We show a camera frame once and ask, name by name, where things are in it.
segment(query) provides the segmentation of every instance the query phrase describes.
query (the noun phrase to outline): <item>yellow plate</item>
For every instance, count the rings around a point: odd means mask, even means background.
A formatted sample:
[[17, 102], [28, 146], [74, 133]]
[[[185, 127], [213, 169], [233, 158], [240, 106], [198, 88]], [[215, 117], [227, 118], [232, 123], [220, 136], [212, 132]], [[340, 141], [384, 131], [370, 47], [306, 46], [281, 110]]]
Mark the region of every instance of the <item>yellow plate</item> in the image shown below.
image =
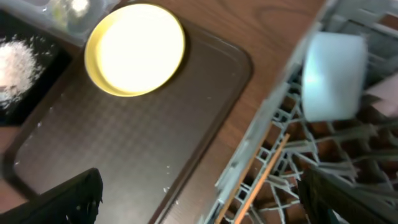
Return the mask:
[[173, 14], [153, 4], [132, 4], [95, 27], [85, 65], [105, 92], [138, 96], [163, 85], [180, 65], [184, 50], [184, 32]]

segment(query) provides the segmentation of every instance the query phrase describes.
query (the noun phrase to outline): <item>chopstick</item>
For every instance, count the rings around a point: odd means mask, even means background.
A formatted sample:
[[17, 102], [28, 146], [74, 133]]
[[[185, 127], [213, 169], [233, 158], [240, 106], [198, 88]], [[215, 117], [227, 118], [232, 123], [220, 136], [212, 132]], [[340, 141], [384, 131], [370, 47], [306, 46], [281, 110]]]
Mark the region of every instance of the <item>chopstick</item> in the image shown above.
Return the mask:
[[266, 137], [268, 136], [269, 130], [271, 130], [271, 125], [268, 127], [265, 135], [262, 137], [261, 141], [257, 145], [256, 152], [252, 155], [252, 158], [250, 159], [250, 161], [248, 162], [248, 164], [246, 165], [246, 167], [242, 171], [242, 174], [239, 176], [238, 182], [236, 183], [235, 188], [233, 189], [233, 191], [229, 195], [227, 201], [225, 202], [224, 207], [221, 209], [220, 213], [218, 214], [218, 217], [217, 217], [217, 219], [215, 221], [215, 224], [220, 224], [220, 222], [223, 220], [224, 215], [225, 215], [226, 211], [229, 209], [229, 206], [231, 205], [231, 202], [233, 201], [236, 192], [239, 190], [239, 187], [241, 186], [243, 179], [248, 174], [249, 169], [251, 167], [251, 164], [253, 163], [254, 159], [256, 158], [262, 143], [266, 140]]
[[287, 140], [289, 140], [289, 137], [290, 137], [290, 135], [286, 134], [284, 139], [282, 140], [282, 142], [279, 144], [279, 147], [276, 150], [275, 154], [272, 156], [271, 161], [267, 165], [266, 170], [261, 175], [261, 178], [260, 178], [259, 182], [254, 187], [254, 189], [252, 191], [252, 194], [249, 196], [248, 200], [243, 205], [243, 208], [242, 208], [241, 212], [237, 215], [237, 217], [235, 219], [235, 222], [234, 222], [235, 224], [240, 224], [241, 223], [241, 221], [242, 221], [242, 219], [244, 217], [244, 214], [246, 214], [246, 212], [248, 211], [250, 205], [253, 203], [254, 199], [256, 198], [257, 194], [259, 193], [264, 181], [267, 179], [268, 175], [271, 173], [271, 170], [274, 167], [275, 163], [277, 162], [280, 154], [282, 153], [282, 150], [283, 150], [285, 144], [287, 143]]

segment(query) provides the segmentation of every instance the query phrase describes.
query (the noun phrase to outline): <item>gray dish rack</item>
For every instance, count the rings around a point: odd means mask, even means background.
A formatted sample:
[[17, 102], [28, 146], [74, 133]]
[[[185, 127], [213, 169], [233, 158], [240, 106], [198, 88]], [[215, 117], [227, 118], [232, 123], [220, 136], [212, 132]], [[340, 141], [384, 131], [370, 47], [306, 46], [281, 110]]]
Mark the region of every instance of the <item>gray dish rack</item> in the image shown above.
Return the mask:
[[[373, 210], [390, 220], [398, 220], [398, 172], [393, 176], [387, 175], [381, 168], [381, 162], [398, 162], [398, 119], [387, 119], [377, 114], [376, 123], [365, 123], [360, 119], [354, 119], [354, 125], [345, 129], [336, 129], [334, 122], [325, 123], [328, 134], [319, 138], [309, 130], [300, 106], [300, 71], [302, 62], [308, 46], [308, 40], [320, 30], [325, 32], [337, 32], [344, 34], [363, 35], [366, 37], [369, 49], [368, 73], [366, 86], [371, 86], [384, 78], [392, 75], [398, 70], [398, 31], [380, 23], [386, 17], [398, 17], [398, 1], [396, 0], [329, 0], [321, 8], [316, 22], [312, 25], [306, 36], [298, 44], [283, 71], [284, 81], [277, 86], [271, 95], [265, 99], [253, 118], [243, 140], [240, 142], [234, 155], [221, 174], [215, 185], [217, 198], [203, 212], [198, 223], [214, 223], [215, 218], [223, 208], [228, 197], [233, 194], [234, 186], [244, 172], [245, 167], [257, 151], [263, 136], [270, 125], [278, 127], [279, 135], [273, 145], [260, 148], [256, 155], [256, 161], [260, 162], [259, 168], [252, 183], [242, 184], [235, 193], [234, 200], [236, 213], [239, 213], [243, 204], [247, 201], [254, 186], [258, 183], [261, 174], [265, 171], [272, 155], [287, 133], [291, 124], [301, 126], [305, 135], [304, 139], [290, 140], [285, 145], [282, 155], [279, 157], [266, 183], [271, 191], [276, 206], [251, 208], [245, 214], [252, 223], [266, 223], [261, 213], [278, 211], [280, 222], [286, 223], [284, 210], [300, 203], [299, 196], [292, 190], [294, 184], [291, 178], [300, 180], [303, 171], [297, 165], [297, 158], [317, 169], [327, 173], [342, 185], [353, 197], [363, 203], [372, 204]], [[289, 99], [292, 103], [290, 110], [282, 106], [284, 100]], [[378, 138], [382, 133], [390, 147], [375, 149], [370, 144], [370, 139]], [[338, 161], [323, 161], [319, 156], [318, 145], [322, 142], [331, 141], [336, 146]], [[360, 156], [353, 156], [343, 148], [344, 142], [358, 142]], [[358, 182], [362, 175], [361, 166], [366, 166], [377, 179], [375, 182]], [[277, 191], [289, 194], [293, 200], [282, 202]], [[225, 223], [234, 223], [235, 217], [225, 215]]]

